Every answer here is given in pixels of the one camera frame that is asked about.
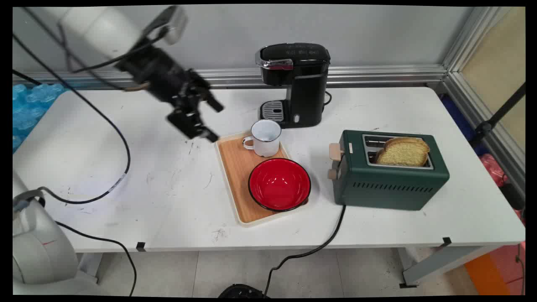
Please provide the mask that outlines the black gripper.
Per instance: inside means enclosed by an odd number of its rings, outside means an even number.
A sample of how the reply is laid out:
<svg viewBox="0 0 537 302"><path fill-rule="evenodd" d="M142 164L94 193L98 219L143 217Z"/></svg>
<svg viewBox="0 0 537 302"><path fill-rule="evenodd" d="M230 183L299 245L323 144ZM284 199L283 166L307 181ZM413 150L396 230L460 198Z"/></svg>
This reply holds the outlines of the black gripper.
<svg viewBox="0 0 537 302"><path fill-rule="evenodd" d="M115 67L132 76L136 84L147 84L148 92L173 108L196 110L199 102L216 112L224 109L211 93L211 86L194 69L184 69L161 48L148 46L119 60ZM168 122L188 139L204 138L211 143L220 137L205 126L199 113L186 114L180 109L167 115Z"/></svg>

